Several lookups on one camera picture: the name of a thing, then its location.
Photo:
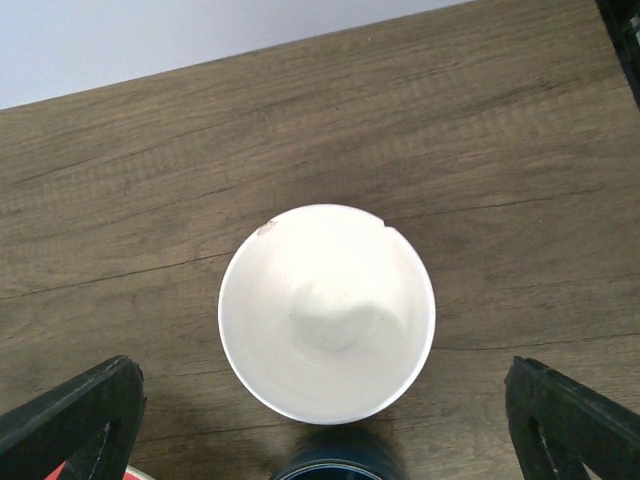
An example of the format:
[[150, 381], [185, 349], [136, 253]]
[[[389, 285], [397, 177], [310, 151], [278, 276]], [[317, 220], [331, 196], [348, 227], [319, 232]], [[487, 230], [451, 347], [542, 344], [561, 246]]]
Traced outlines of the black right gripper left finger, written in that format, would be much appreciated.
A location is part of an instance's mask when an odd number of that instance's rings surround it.
[[1, 416], [1, 477], [122, 479], [146, 406], [138, 364], [117, 355]]

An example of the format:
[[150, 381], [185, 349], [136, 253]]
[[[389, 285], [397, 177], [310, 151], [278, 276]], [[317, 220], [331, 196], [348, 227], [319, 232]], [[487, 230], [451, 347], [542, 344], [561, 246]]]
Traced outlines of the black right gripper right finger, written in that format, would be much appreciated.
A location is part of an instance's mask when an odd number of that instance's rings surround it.
[[639, 477], [639, 415], [532, 358], [505, 378], [509, 433], [526, 479]]

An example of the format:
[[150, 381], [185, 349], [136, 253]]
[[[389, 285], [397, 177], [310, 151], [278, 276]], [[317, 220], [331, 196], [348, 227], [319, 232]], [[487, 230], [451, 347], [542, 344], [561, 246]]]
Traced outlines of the dark blue ceramic mug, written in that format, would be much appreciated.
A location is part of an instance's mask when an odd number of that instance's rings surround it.
[[312, 446], [271, 475], [277, 480], [406, 478], [403, 468], [384, 450], [356, 445]]

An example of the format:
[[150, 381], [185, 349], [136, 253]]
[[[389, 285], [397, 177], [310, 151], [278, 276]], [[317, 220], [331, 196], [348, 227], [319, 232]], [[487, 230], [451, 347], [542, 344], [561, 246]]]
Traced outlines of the beige ceramic bowl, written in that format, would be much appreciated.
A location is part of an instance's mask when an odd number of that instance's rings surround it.
[[315, 204], [258, 227], [221, 282], [218, 329], [243, 386], [296, 421], [373, 416], [415, 382], [436, 305], [410, 242], [366, 211]]

